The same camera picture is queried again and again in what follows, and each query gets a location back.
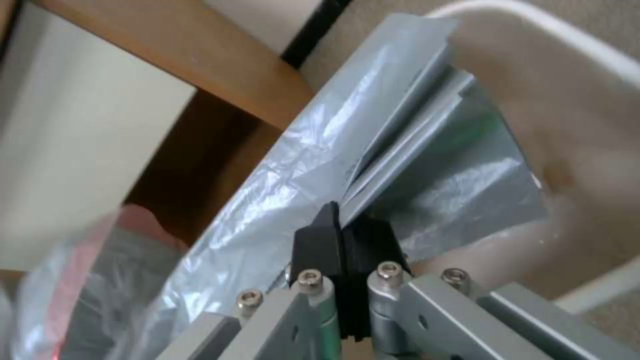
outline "screw head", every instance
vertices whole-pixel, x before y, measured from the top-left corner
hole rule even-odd
[[[454,289],[468,295],[471,280],[466,271],[459,268],[448,268],[442,272],[440,278]]]
[[[262,304],[264,296],[258,289],[248,289],[242,291],[236,299],[236,306],[241,316],[251,316]]]
[[[402,285],[403,269],[399,263],[395,261],[383,261],[376,269],[378,277],[382,279],[386,285],[393,288]]]
[[[298,274],[300,291],[305,294],[315,294],[322,291],[322,273],[316,269],[306,269]]]

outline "white wall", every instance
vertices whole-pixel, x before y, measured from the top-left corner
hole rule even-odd
[[[0,268],[117,208],[194,91],[26,2],[0,72]]]
[[[203,0],[282,54],[321,0]]]

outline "black strip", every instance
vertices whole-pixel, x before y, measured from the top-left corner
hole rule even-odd
[[[13,35],[13,30],[15,29],[15,25],[18,21],[18,15],[22,10],[22,5],[24,4],[23,0],[18,0],[13,4],[13,9],[11,12],[11,17],[9,21],[5,24],[6,28],[4,29],[4,38],[0,39],[0,65],[2,65],[4,56],[6,52],[9,50],[9,41]]]
[[[351,0],[323,0],[281,58],[294,68],[300,68],[350,2]]]

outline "white plastic container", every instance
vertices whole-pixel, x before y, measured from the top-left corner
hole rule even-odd
[[[427,16],[460,19],[456,64],[499,105],[550,218],[420,271],[460,266],[489,288],[520,281],[549,299],[564,296],[559,304],[573,312],[640,284],[640,64],[524,3],[465,1]]]

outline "wooden shelf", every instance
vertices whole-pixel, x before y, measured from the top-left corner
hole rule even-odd
[[[298,71],[202,0],[33,1],[276,128],[312,97]]]
[[[199,91],[129,194],[191,245],[278,140],[281,130]]]

